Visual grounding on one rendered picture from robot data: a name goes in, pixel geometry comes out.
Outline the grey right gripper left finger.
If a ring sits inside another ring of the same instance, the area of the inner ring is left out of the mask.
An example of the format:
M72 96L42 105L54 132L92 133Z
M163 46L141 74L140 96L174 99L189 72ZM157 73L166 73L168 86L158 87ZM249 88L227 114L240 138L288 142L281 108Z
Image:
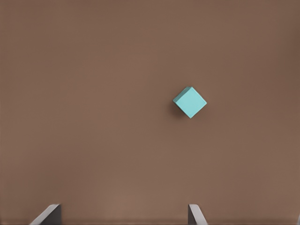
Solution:
M49 205L29 225L62 225L61 205Z

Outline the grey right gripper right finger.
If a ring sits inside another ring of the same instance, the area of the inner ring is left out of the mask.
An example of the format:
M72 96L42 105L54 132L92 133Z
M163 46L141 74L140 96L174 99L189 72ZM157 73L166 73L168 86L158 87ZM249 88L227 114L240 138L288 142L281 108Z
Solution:
M188 205L188 225L208 225L200 207L197 204Z

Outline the blue wooden cube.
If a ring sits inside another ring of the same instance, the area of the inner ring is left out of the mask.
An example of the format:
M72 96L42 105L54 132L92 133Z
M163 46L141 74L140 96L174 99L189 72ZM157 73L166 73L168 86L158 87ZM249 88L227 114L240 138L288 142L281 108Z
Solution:
M191 86L186 87L172 100L190 119L193 118L207 102Z

